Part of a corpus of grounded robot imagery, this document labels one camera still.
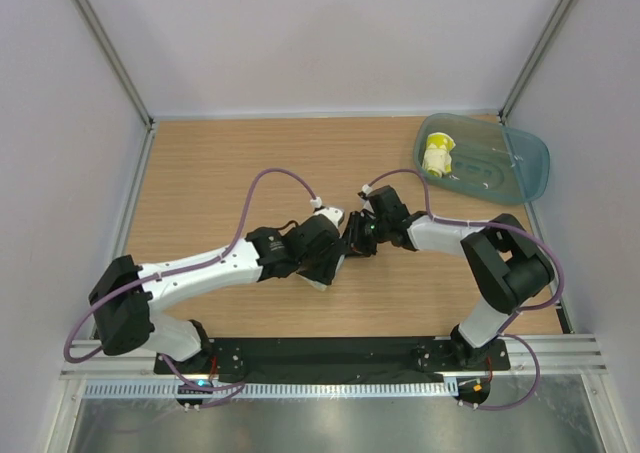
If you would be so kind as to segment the blue orange dotted towel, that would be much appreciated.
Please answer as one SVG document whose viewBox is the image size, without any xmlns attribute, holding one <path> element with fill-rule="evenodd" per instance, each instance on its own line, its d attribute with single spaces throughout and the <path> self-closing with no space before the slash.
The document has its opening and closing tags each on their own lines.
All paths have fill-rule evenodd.
<svg viewBox="0 0 640 453">
<path fill-rule="evenodd" d="M 307 269 L 297 272 L 297 275 L 319 291 L 325 291 L 333 282 L 334 275 L 320 269 Z"/>
</svg>

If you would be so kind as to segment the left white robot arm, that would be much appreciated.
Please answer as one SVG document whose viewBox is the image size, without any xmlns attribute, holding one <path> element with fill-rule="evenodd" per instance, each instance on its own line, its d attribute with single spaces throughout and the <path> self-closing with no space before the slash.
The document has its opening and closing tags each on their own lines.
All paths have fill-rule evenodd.
<svg viewBox="0 0 640 453">
<path fill-rule="evenodd" d="M 129 255 L 118 257 L 89 295 L 99 350 L 120 356 L 143 348 L 202 372 L 213 355 L 204 326 L 169 316 L 169 308 L 221 288 L 292 274 L 326 288 L 343 257 L 338 229 L 317 217 L 286 233 L 261 227 L 235 245 L 169 263 L 137 265 Z"/>
</svg>

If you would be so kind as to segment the yellow green patterned towel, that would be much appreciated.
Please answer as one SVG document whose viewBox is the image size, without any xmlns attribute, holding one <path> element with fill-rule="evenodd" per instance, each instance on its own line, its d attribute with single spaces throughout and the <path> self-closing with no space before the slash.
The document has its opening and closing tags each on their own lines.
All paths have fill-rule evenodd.
<svg viewBox="0 0 640 453">
<path fill-rule="evenodd" d="M 422 159 L 422 168 L 432 176 L 442 178 L 452 171 L 451 151 L 454 139 L 444 132 L 434 132 L 427 136 Z"/>
</svg>

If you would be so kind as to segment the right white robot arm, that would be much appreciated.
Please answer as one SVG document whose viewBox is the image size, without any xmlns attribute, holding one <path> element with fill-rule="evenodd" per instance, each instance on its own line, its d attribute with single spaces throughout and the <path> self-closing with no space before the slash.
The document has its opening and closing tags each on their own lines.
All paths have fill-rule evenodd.
<svg viewBox="0 0 640 453">
<path fill-rule="evenodd" d="M 518 310 L 555 279 L 542 244 L 510 214 L 465 222 L 418 212 L 403 219 L 368 210 L 350 214 L 343 233 L 350 256 L 370 257 L 390 243 L 466 259 L 481 299 L 450 334 L 450 355 L 461 368 L 483 362 L 491 344 Z"/>
</svg>

